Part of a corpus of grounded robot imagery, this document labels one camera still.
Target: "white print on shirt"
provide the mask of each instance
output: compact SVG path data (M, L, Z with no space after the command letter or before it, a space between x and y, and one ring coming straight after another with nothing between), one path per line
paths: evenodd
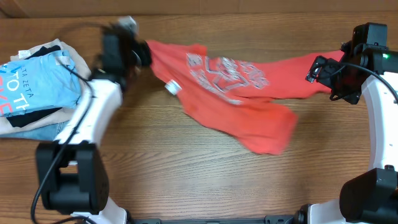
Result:
M250 85L257 89L263 89L268 85L264 72L256 68L252 63L237 62L238 64L235 60L224 57L214 60L205 57L205 69L209 73L206 74L201 69L203 63L201 55L187 54L188 67L191 68L190 73L196 78L197 82L203 88L234 105L239 105L242 101L227 97L225 95L227 91Z
M7 64L2 65L1 68L7 68ZM17 110L18 109L26 110L30 106L30 104L27 101L27 96L30 98L30 97L32 97L34 95L32 93L32 90L29 88L29 81L25 80L25 78L26 78L25 76L27 76L26 68L17 67L17 68L15 68L15 69L13 69L13 70L11 70L9 72L12 73L13 75L9 76L9 78L11 80L9 80L5 84L7 86L7 89L9 91L16 91L21 86L23 86L23 88L25 88L25 94L26 94L25 95L24 93L21 93L21 97L20 98L15 99L15 100L14 99L10 99L10 100L12 100L14 102L14 104L16 106L15 109L17 109ZM2 85L3 85L2 78L0 77L0 86L2 86ZM0 98L8 101L8 99L6 97L4 97L4 96L0 96ZM10 103L5 103L3 105L0 105L0 113L2 115L4 114L4 112L3 112L3 110L1 108L4 107L5 105L9 107L9 109L10 109L9 112L12 113L13 109L12 109Z
M217 63L215 67L209 64L209 58L205 58L206 70L209 73L217 74L213 79L213 84L219 91L223 93L237 87L247 86L250 83L237 71L238 65L235 61L228 58L220 58L221 62Z
M234 104L234 105L240 105L242 103L242 101L240 101L240 100L234 100L234 99L228 98L222 92L220 92L216 88L212 87L212 85L210 84L210 82L208 81L208 79L207 79L207 77L205 75L205 72L202 69L199 69L197 71L191 70L191 75L194 76L197 79L198 83L203 88L205 88L206 90L218 95L221 99L224 99L228 103L231 103L231 104Z
M189 67L194 67L197 65L202 65L201 56L197 54L187 53L187 62Z
M268 85L267 79L264 77L264 72L256 68L251 62L240 62L242 70L250 79L250 82L257 89L263 89Z

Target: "blue t-shirt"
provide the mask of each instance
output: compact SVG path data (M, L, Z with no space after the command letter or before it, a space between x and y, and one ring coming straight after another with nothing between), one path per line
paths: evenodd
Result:
M58 50L0 67L0 115L14 116L50 108L75 108L80 99L78 78L69 51Z

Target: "orange shirt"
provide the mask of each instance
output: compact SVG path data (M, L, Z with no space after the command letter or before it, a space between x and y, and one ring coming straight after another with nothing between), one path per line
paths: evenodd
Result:
M309 54L272 63L208 58L202 45L180 46L147 41L151 68L165 83L175 82L186 114L207 128L234 136L256 153L280 154L297 122L286 106L274 99L330 94L305 76L318 55L340 60L340 51Z

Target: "fabric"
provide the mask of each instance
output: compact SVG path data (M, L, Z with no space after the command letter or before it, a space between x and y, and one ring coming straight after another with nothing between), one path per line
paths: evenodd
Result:
M61 122L58 124L50 124L41 128L36 128L30 131L21 131L18 133L2 134L0 138L21 138L21 139L33 139L39 141L53 141L57 134L65 129L68 121Z
M90 73L91 73L90 69L88 68L84 59L77 53L77 51L73 47L67 45L64 42L59 41L58 39L55 39L46 44L35 46L35 47L29 49L29 51L31 52L31 54L34 54L38 50L40 50L41 47L50 48L55 45L59 45L62 50L69 51L71 59L75 62L75 68L76 68L77 73L79 73L83 78L88 78L90 76ZM11 58L11 61L24 59L24 58L19 58L18 55L11 56L10 58ZM81 90L83 90L85 88L85 85L83 82L80 82L80 88L81 88ZM72 117L73 112L74 112L73 109L62 108L62 109L46 116L45 118L42 118L36 122L30 123L30 124L24 126L23 128L17 128L17 127L14 128L11 126L11 124L7 121L6 118L0 117L0 134L18 133L21 131L33 130L33 129L47 126L50 124L62 123L64 121L68 121Z
M53 47L49 47L49 48L42 47L42 48L40 48L39 51L37 51L34 54L32 54L31 56L25 58L25 60L31 59L31 58L34 58L34 57L44 56L46 54L49 54L51 52L58 51L58 50L61 50L61 47L58 46L58 45L53 46Z
M315 57L339 60L340 51L310 54L273 63L208 58L201 45L178 46L147 42L151 68L165 83L175 81L184 111L207 128L234 136L256 153L280 154L288 145L296 115L274 99L308 98L330 93L305 80Z
M46 54L49 54L49 53L57 51L57 50L61 50L61 47L58 45L50 47L50 48L42 47L36 53L25 58L25 60L33 58L33 57L44 56ZM59 109L61 109L61 108L40 110L40 111L35 111L32 113L27 113L24 115L11 116L11 117L7 117L7 120L8 120L8 122L10 122L12 127L20 127L21 128L21 127L24 127L34 121L38 121L56 111L58 111Z
M75 108L80 98L78 78L62 67L56 58L75 70L67 50L4 64L0 68L2 85L1 116L15 116L56 107Z
M7 117L12 127L24 127L28 124L38 121L62 108L52 108L46 110L33 111L31 113Z

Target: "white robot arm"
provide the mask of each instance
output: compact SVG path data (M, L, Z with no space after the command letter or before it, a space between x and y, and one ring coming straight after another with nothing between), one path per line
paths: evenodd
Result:
M124 17L104 28L102 69L94 69L81 103L67 127L53 143L40 143L36 151L40 187L32 203L42 196L49 210L72 214L87 223L126 224L129 212L109 198L109 181L97 150L114 112L121 106L123 92L136 67L149 66L146 43L135 41L137 24ZM77 166L77 174L62 174L59 168Z
M359 96L364 95L369 113L371 156L368 172L345 183L340 199L298 211L306 218L305 224L398 223L398 173L395 171L398 167L398 53L389 51L386 42L386 25L357 26L353 40L342 46L345 56L341 62L318 58L326 66L315 73L311 69L307 76L309 81L318 78L332 89L332 96L351 104L356 104ZM314 64L321 67L317 60ZM335 73L339 69L336 64L346 67ZM329 75L324 81L319 78Z

